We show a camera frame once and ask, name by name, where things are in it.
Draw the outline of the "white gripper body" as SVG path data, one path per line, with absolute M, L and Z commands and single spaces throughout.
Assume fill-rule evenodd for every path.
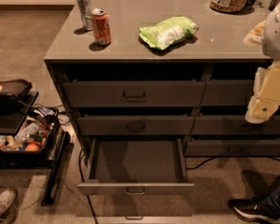
M 255 75 L 254 96 L 280 106 L 280 61 L 259 68 Z

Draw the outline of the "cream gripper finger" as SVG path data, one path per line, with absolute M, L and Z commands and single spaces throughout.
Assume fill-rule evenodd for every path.
M 278 105 L 252 96 L 245 113 L 245 120 L 249 123 L 260 124 L 269 120 L 277 109 Z

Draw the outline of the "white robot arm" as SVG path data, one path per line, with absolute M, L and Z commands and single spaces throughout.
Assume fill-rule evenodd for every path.
M 259 124 L 267 121 L 280 106 L 280 2 L 265 21 L 245 36 L 243 43 L 261 45 L 263 54 L 273 59 L 268 68 L 257 70 L 254 94 L 245 114 L 246 121 Z

